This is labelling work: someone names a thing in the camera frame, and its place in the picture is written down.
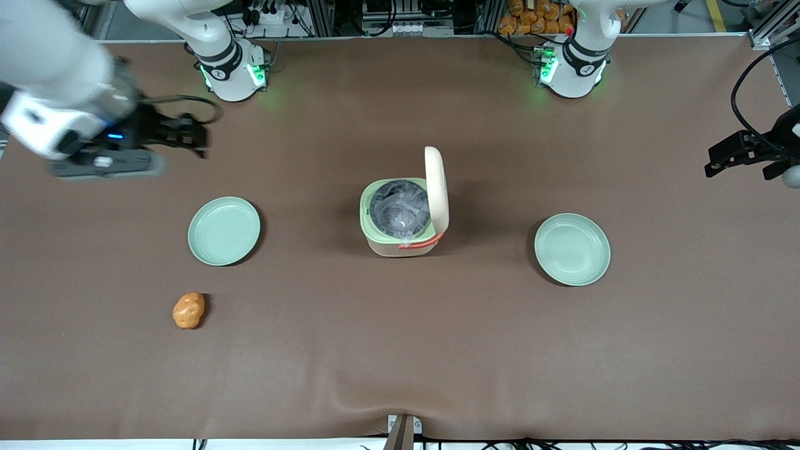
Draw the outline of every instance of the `potato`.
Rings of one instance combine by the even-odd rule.
[[[206,299],[199,292],[184,294],[172,308],[172,319],[182,330],[189,330],[200,324],[206,312]]]
[[[514,17],[519,17],[525,10],[525,3],[522,0],[508,0],[506,6],[508,7],[508,12]]]
[[[545,19],[544,18],[540,17],[540,18],[536,19],[536,22],[533,22],[532,24],[530,24],[530,32],[531,33],[544,33],[544,31],[545,31]]]
[[[539,18],[536,17],[536,11],[531,10],[526,10],[519,16],[520,25],[531,25],[536,22],[537,19]]]
[[[575,27],[572,25],[572,19],[570,16],[561,16],[558,18],[558,31],[564,34],[571,34],[575,31]]]
[[[517,20],[513,17],[505,16],[500,19],[500,24],[498,25],[498,33],[499,34],[514,34],[517,31]]]
[[[558,33],[558,23],[555,20],[545,20],[545,33],[546,34],[557,34]]]

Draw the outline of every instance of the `cable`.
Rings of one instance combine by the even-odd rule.
[[[272,54],[272,58],[270,58],[270,65],[268,66],[270,69],[272,66],[275,65],[275,62],[278,61],[278,52],[281,50],[281,40],[278,39],[278,43],[275,44],[275,52]]]
[[[164,97],[151,97],[145,98],[142,100],[143,103],[149,103],[151,105],[163,104],[163,103],[177,103],[177,102],[200,102],[205,103],[207,105],[211,105],[214,108],[214,115],[211,116],[211,119],[206,120],[205,122],[198,123],[200,125],[208,125],[210,123],[217,122],[219,119],[222,118],[222,106],[219,106],[216,102],[212,102],[208,98],[203,97],[196,97],[194,95],[165,95]]]
[[[731,0],[719,0],[720,2],[725,3],[726,5],[730,5],[734,8],[749,8],[750,5],[748,3],[734,3]]]
[[[356,7],[358,6],[358,4],[360,2],[363,2],[363,0],[353,0],[352,3],[350,4],[350,8],[352,9],[352,11],[350,12],[350,24],[353,26],[353,28],[356,30],[356,32],[358,32],[361,36],[376,38],[376,37],[380,36],[381,34],[384,34],[387,31],[389,31],[389,29],[392,27],[392,25],[394,25],[394,20],[398,16],[398,6],[397,6],[397,3],[395,3],[395,0],[387,0],[387,1],[389,2],[389,12],[386,15],[386,24],[383,26],[383,28],[378,33],[371,34],[369,31],[364,31],[356,23],[356,20],[355,20],[356,14],[354,12],[356,11]]]
[[[292,10],[292,14],[294,14],[294,16],[300,22],[300,27],[302,28],[302,30],[305,31],[306,34],[308,34],[309,38],[313,38],[314,33],[311,33],[311,29],[308,27],[308,25],[306,25],[306,20],[302,17],[302,15],[300,15],[296,0],[289,0],[287,4],[289,5],[289,8]]]
[[[480,31],[477,34],[489,34],[489,35],[492,35],[495,38],[499,39],[500,42],[503,42],[504,44],[506,44],[507,46],[516,46],[518,49],[523,49],[523,50],[533,50],[534,49],[532,46],[523,46],[522,44],[517,44],[516,42],[512,42],[510,35],[508,37],[506,37],[506,36],[503,36],[502,34],[499,34],[497,31],[485,30],[485,31]],[[559,42],[559,41],[550,39],[550,38],[548,38],[546,36],[542,36],[541,34],[531,33],[530,35],[531,36],[535,36],[537,38],[540,38],[541,40],[544,40],[544,41],[547,41],[547,42],[552,42],[553,44],[558,44],[559,46],[562,46],[562,45],[564,45],[564,44],[566,44],[566,43],[568,43],[570,41],[569,38],[567,38],[567,40],[564,41],[564,42]]]
[[[424,14],[432,18],[446,18],[453,15],[454,2],[448,2],[450,5],[444,10],[435,10],[427,4],[428,0],[417,0],[417,8]]]
[[[750,123],[745,120],[744,116],[742,116],[742,113],[739,111],[739,106],[736,104],[736,94],[739,92],[739,87],[742,86],[742,82],[745,81],[745,78],[747,78],[747,75],[753,70],[754,67],[756,67],[756,65],[758,65],[764,59],[769,58],[772,54],[774,54],[778,50],[781,50],[782,48],[790,46],[790,45],[792,45],[792,44],[794,44],[796,42],[800,42],[800,38],[790,39],[790,40],[788,40],[786,42],[780,43],[777,46],[772,47],[771,49],[769,49],[768,51],[764,52],[763,54],[760,54],[758,56],[758,58],[756,58],[753,62],[751,62],[750,65],[745,69],[745,71],[742,72],[741,75],[739,75],[739,79],[736,80],[736,84],[734,84],[733,91],[730,92],[730,107],[731,107],[731,109],[734,110],[734,115],[736,116],[736,119],[738,119],[738,121],[742,124],[742,126],[745,127],[759,141],[761,141],[762,143],[765,143],[766,145],[772,147],[772,149],[775,150],[775,153],[777,153],[778,155],[784,155],[784,156],[786,156],[786,152],[782,148],[776,146],[775,144],[773,144],[772,142],[767,140],[767,138],[764,135],[762,135],[761,133],[756,131],[755,128],[753,128],[753,126],[750,125]]]

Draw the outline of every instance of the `black cable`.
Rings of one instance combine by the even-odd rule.
[[[730,5],[730,6],[734,7],[734,8],[749,8],[750,7],[750,5],[748,3],[735,3],[735,2],[732,2],[731,0],[719,0],[719,1],[725,3],[726,5]]]
[[[522,44],[517,44],[516,42],[511,41],[511,37],[510,36],[508,36],[508,37],[503,36],[502,34],[499,34],[497,31],[485,30],[485,31],[480,31],[480,32],[478,32],[476,34],[489,34],[489,35],[494,36],[495,38],[499,39],[500,42],[503,42],[507,46],[515,46],[518,49],[522,49],[522,50],[533,50],[534,49],[532,46],[523,46]],[[541,34],[531,33],[530,35],[531,36],[535,36],[537,38],[540,38],[541,40],[544,40],[544,41],[547,41],[547,42],[552,42],[553,44],[558,44],[559,46],[562,46],[562,45],[564,45],[564,44],[566,44],[566,43],[568,43],[570,41],[569,38],[564,42],[559,42],[559,41],[555,41],[553,39],[550,39],[550,38],[548,38],[546,36],[542,36]]]
[[[211,119],[206,120],[205,122],[201,122],[198,120],[200,125],[208,125],[210,123],[217,122],[219,119],[222,118],[222,106],[219,106],[216,102],[212,102],[208,98],[203,97],[196,97],[194,95],[166,95],[164,97],[151,97],[145,98],[142,100],[143,103],[149,103],[151,105],[163,104],[163,103],[177,103],[177,102],[200,102],[205,103],[207,105],[211,105],[214,108],[214,115],[211,116]],[[200,444],[204,444],[204,439],[200,439]]]
[[[238,26],[236,27],[236,30],[234,30],[234,25],[230,23],[230,17],[228,17],[228,11],[225,9],[224,6],[222,7],[222,13],[225,15],[225,21],[228,22],[228,29],[230,30],[231,34],[236,34],[236,32],[238,31],[239,33],[242,34],[242,36],[244,36],[245,32]]]
[[[454,2],[448,2],[450,5],[445,10],[435,10],[428,5],[428,0],[417,0],[417,8],[427,16],[432,18],[446,18],[453,15]]]
[[[314,33],[311,33],[311,29],[308,27],[308,25],[306,25],[306,20],[300,15],[296,0],[289,0],[287,4],[289,5],[289,8],[292,10],[292,14],[294,14],[294,16],[300,22],[300,27],[302,28],[302,30],[305,31],[306,34],[308,34],[309,38],[313,38]]]
[[[353,0],[352,1],[352,3],[350,4],[350,8],[352,9],[351,14],[350,14],[350,24],[353,26],[353,28],[356,30],[357,33],[359,33],[361,36],[376,38],[376,37],[380,36],[381,34],[384,34],[387,31],[389,31],[389,29],[391,29],[392,25],[394,25],[394,20],[398,16],[398,6],[397,6],[397,3],[395,3],[395,0],[387,0],[387,1],[389,2],[389,12],[386,14],[386,24],[383,26],[383,28],[378,33],[375,33],[375,34],[371,34],[369,31],[364,31],[364,29],[361,28],[356,23],[356,16],[358,15],[356,13],[356,11],[358,11],[356,8],[358,7],[358,5],[360,3],[363,2],[363,0]]]
[[[764,135],[762,135],[761,133],[756,131],[755,128],[753,128],[753,126],[750,125],[750,123],[745,120],[744,116],[742,116],[742,113],[739,111],[739,106],[736,104],[736,94],[739,92],[739,87],[742,86],[742,82],[745,81],[745,78],[747,78],[747,75],[753,70],[754,67],[756,67],[756,65],[758,65],[764,59],[769,58],[772,54],[774,54],[778,50],[781,50],[782,48],[784,48],[786,46],[790,46],[790,45],[792,45],[792,44],[794,44],[796,42],[800,42],[800,38],[790,39],[790,40],[788,40],[786,42],[780,43],[777,46],[772,47],[771,49],[769,49],[768,51],[764,52],[763,54],[760,54],[758,56],[758,58],[756,58],[753,62],[751,62],[750,65],[745,69],[745,71],[742,72],[741,75],[739,75],[739,79],[736,80],[736,84],[734,84],[734,89],[730,93],[730,107],[731,107],[731,109],[734,110],[734,115],[736,116],[736,119],[738,119],[738,121],[742,124],[742,126],[745,127],[745,129],[747,129],[759,141],[761,141],[761,142],[765,143],[766,145],[772,147],[772,149],[775,150],[775,152],[778,155],[786,155],[786,152],[782,148],[776,146],[775,144],[773,144],[772,142],[767,140],[767,138],[764,137]]]

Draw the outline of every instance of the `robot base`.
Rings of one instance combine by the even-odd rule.
[[[534,67],[536,86],[548,87],[556,95],[564,98],[581,98],[592,91],[602,78],[603,64],[589,76],[581,76],[565,63],[563,45],[548,43],[534,48],[534,61],[541,66]]]
[[[214,92],[226,102],[241,102],[257,91],[266,91],[270,77],[270,52],[247,39],[236,39],[236,42],[242,46],[242,63],[231,72],[230,78],[217,80],[201,68],[209,92]]]

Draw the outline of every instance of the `metal frame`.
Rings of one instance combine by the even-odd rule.
[[[770,48],[770,38],[778,38],[783,31],[784,23],[789,20],[792,14],[800,11],[800,0],[779,0],[760,23],[749,32],[750,44],[754,50],[766,50]]]

